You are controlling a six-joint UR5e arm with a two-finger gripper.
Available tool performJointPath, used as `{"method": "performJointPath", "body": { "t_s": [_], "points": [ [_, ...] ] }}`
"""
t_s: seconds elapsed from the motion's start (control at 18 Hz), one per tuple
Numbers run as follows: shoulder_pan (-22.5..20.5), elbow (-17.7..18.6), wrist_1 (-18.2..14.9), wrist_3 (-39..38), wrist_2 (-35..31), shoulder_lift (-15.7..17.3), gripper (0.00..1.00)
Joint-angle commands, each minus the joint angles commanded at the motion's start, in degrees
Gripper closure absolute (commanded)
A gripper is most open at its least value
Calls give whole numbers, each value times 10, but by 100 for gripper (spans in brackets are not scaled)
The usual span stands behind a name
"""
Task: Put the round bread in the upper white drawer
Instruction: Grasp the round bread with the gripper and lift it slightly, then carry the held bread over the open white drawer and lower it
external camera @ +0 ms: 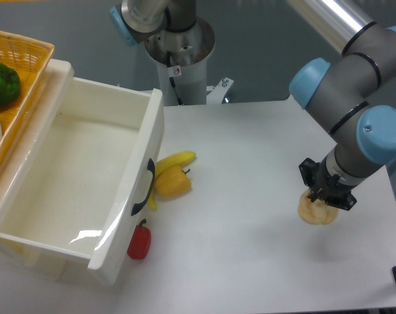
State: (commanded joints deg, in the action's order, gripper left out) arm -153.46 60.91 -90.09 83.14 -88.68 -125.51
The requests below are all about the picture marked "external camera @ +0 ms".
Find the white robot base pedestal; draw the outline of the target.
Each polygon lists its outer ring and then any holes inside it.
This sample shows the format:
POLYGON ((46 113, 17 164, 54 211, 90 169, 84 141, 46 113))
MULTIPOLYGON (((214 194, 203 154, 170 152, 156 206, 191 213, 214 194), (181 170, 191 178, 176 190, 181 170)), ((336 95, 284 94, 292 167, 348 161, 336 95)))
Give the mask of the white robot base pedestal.
POLYGON ((166 106, 206 103, 207 61, 215 47, 207 21, 198 17, 191 29, 181 33, 163 30, 144 45, 156 64, 166 106))

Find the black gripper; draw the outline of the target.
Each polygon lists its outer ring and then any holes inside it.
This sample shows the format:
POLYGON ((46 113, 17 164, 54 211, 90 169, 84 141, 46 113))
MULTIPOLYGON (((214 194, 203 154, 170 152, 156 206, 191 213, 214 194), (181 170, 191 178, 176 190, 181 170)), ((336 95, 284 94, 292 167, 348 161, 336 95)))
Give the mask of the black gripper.
POLYGON ((338 174, 330 174, 325 160, 315 162, 306 158, 300 165, 299 171, 304 184, 308 187, 307 198, 314 203, 323 201, 326 205, 349 211, 357 202, 352 195, 355 185, 347 185, 339 180, 338 174))

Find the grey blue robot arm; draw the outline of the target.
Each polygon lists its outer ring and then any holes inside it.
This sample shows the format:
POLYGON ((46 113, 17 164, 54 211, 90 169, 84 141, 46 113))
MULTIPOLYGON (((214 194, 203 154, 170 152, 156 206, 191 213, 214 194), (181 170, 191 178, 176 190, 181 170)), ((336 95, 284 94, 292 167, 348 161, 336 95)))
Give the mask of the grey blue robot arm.
MULTIPOLYGON (((337 52, 335 64, 317 58, 292 78, 289 92, 335 141, 320 162, 299 170, 310 201, 350 210, 352 190, 396 159, 396 109, 368 97, 396 77, 396 26, 384 29, 352 1, 291 1, 337 52)), ((122 1, 110 18, 129 46, 145 45, 157 65, 168 105, 219 103, 225 84, 206 89, 206 61, 215 36, 195 1, 122 1)))

